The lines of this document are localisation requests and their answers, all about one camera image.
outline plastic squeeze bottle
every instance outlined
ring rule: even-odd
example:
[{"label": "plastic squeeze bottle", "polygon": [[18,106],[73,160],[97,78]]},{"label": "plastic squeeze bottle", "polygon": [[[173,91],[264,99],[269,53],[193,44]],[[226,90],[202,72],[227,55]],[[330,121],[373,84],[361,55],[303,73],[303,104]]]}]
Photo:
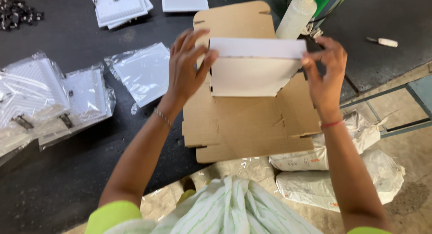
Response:
[{"label": "plastic squeeze bottle", "polygon": [[292,0],[276,30],[276,38],[297,39],[316,10],[314,0]]}]

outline concrete floor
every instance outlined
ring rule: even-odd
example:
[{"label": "concrete floor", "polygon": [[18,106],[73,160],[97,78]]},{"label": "concrete floor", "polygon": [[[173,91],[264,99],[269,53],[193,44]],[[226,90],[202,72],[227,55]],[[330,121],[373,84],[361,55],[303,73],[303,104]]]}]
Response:
[{"label": "concrete floor", "polygon": [[[426,64],[359,98],[411,82],[431,73],[432,63]],[[381,119],[388,117],[385,124],[388,128],[427,117],[406,91],[396,91],[381,96],[370,100],[370,104]],[[367,116],[371,121],[376,120],[366,103],[357,104],[343,111],[347,113],[354,109]],[[385,205],[395,234],[432,233],[431,138],[432,127],[429,127],[383,138],[370,147],[370,149],[382,150],[393,157],[397,164],[405,167],[406,175],[404,176],[405,181],[402,189],[391,203]],[[244,161],[247,163],[245,168],[240,165]],[[191,177],[197,189],[200,189],[205,181],[228,174],[237,174],[258,182],[269,193],[279,198],[323,233],[344,233],[339,213],[289,201],[284,199],[279,192],[275,192],[277,190],[274,180],[275,170],[269,163],[268,157],[218,162],[193,174]],[[176,207],[176,202],[181,193],[183,193],[181,184],[175,182],[158,190],[157,193],[144,196],[141,202],[143,217],[155,221],[162,220]],[[80,234],[84,232],[85,227],[86,224],[83,224],[66,233]]]}]

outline pile of black parts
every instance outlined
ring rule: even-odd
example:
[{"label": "pile of black parts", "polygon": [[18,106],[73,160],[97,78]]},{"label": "pile of black parts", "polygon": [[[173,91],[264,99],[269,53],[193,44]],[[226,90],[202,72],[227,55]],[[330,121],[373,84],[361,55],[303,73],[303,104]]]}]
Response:
[{"label": "pile of black parts", "polygon": [[0,0],[0,14],[0,30],[3,31],[19,29],[23,23],[36,26],[38,21],[44,20],[44,13],[25,5],[24,0]]}]

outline white and green patterned fabric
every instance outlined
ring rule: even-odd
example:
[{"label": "white and green patterned fabric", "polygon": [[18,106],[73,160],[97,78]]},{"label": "white and green patterned fabric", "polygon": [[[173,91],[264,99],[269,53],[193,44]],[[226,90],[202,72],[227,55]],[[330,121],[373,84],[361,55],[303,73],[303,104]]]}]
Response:
[{"label": "white and green patterned fabric", "polygon": [[214,179],[156,225],[139,218],[105,234],[321,233],[256,182],[237,176]]}]

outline table surface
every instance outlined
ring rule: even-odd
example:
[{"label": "table surface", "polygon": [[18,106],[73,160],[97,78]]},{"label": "table surface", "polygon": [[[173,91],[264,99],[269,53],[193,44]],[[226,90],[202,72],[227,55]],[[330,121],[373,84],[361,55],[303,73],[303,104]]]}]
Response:
[{"label": "table surface", "polygon": [[[217,7],[253,0],[208,1],[209,7]],[[277,26],[286,5],[283,0],[265,1],[273,8]],[[345,82],[341,100],[432,60],[432,50],[426,49],[432,47],[431,19],[426,6],[418,5],[427,0],[415,0],[410,9],[414,0],[379,1],[382,3],[346,0],[322,25],[325,34],[340,40],[349,54],[347,75],[356,88]],[[0,33],[0,67],[43,51],[66,73],[157,42],[170,46],[179,33],[192,26],[194,13],[163,13],[162,0],[151,2],[154,9],[147,16],[110,31],[98,28],[91,0],[28,0],[28,5],[45,12],[46,20],[35,27],[23,25],[20,30]],[[394,49],[367,43],[364,36],[396,39],[400,46]],[[0,225],[4,233],[59,233],[85,222],[97,207],[117,160],[158,103],[132,115],[134,100],[107,68],[105,80],[117,97],[110,119],[42,152],[34,141],[24,150],[0,158]],[[196,162],[194,149],[184,147],[182,119],[180,113],[145,194],[207,166]]]}]

